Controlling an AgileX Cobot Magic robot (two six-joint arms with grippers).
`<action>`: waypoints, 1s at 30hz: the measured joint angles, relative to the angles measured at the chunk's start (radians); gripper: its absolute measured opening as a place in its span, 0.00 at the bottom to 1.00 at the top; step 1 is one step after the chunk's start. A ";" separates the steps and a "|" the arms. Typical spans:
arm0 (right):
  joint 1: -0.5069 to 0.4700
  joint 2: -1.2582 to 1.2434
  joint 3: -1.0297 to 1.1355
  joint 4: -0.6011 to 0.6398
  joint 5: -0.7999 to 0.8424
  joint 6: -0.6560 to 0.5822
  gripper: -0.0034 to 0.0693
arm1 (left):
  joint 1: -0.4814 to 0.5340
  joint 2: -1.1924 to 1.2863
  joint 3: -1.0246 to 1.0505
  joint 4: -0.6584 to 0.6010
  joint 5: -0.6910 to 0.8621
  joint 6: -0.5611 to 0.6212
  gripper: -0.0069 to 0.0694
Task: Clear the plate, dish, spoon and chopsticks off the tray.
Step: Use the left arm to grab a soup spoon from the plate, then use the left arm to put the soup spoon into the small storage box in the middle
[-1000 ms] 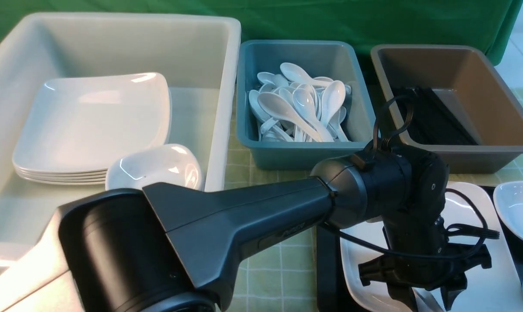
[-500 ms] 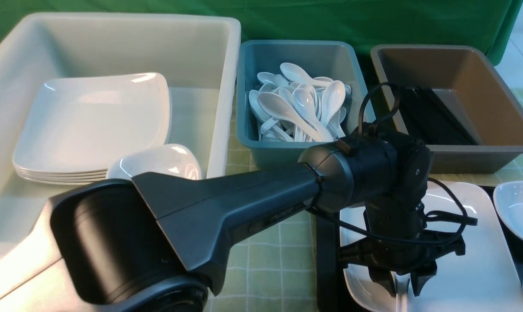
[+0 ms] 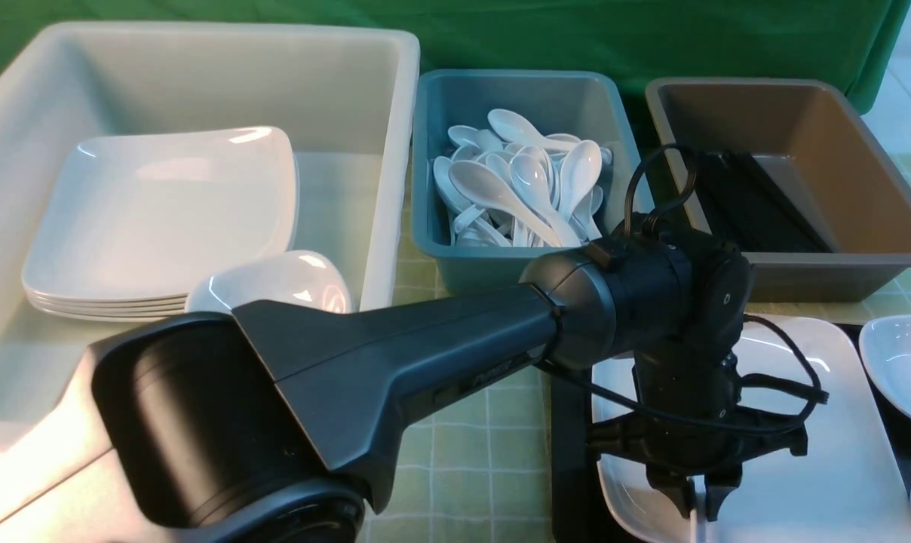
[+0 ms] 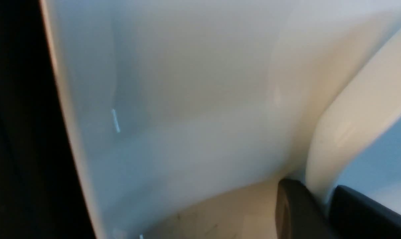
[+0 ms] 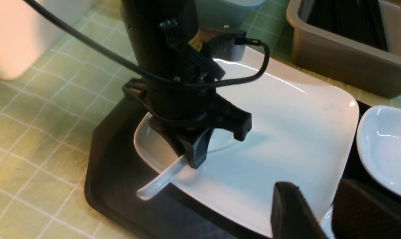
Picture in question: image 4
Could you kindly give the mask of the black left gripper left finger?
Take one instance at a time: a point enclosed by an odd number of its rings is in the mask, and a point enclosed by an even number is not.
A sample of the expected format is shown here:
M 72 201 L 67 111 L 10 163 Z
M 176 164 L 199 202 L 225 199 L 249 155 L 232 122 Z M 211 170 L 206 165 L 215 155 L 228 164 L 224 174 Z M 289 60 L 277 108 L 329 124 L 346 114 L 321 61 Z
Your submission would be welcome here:
M 298 180 L 281 179 L 275 209 L 278 239 L 339 239 L 309 190 Z

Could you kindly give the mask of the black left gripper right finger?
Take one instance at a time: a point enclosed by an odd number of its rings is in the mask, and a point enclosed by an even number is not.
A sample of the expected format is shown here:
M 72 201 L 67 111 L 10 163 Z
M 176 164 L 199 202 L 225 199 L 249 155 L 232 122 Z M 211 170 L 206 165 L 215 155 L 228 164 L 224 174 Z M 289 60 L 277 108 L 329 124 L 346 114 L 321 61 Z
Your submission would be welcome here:
M 401 215 L 348 186 L 335 188 L 329 222 L 343 239 L 401 239 Z

